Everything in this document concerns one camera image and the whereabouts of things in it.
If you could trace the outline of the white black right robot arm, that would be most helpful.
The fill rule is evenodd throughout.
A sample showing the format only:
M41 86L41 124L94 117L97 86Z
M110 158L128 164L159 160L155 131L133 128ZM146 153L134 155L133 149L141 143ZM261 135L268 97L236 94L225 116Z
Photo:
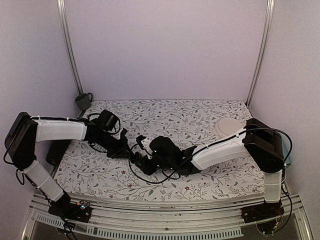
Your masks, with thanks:
M251 157L264 176L264 203L258 213L269 218L278 210L281 198L282 176L286 158L283 154L284 133L270 128L256 118L247 120L246 125L229 136L205 146L192 146L181 150L164 136L148 140L140 135L136 142L146 152L136 152L130 163L150 176L157 170L173 171L181 176L200 173L229 160Z

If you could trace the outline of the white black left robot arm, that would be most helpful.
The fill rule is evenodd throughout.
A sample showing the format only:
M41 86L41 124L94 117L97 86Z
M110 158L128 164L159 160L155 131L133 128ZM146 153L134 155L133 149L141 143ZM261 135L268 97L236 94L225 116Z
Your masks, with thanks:
M20 112L5 140L4 158L35 184L44 195L55 202L55 209L63 216L74 213L74 205L68 194L54 181L35 155L36 143L45 141L85 141L89 146L98 145L111 159L127 159L131 152L126 138L127 130L120 119L104 109L86 118L30 116Z

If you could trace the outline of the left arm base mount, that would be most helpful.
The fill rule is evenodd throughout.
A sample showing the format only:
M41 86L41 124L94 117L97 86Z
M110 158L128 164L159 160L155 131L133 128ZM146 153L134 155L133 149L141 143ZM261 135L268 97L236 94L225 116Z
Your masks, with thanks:
M61 217L62 219L74 220L82 223L88 223L92 215L92 207L89 201L80 200L77 203L69 202L64 206L58 206L52 202L48 213Z

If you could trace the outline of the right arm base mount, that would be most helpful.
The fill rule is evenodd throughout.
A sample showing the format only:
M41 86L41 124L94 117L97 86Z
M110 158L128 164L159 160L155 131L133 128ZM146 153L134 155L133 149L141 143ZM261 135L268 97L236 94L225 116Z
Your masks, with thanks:
M246 224L279 217L284 213L285 211L281 200L274 203L263 201L256 205L241 208L241 217Z

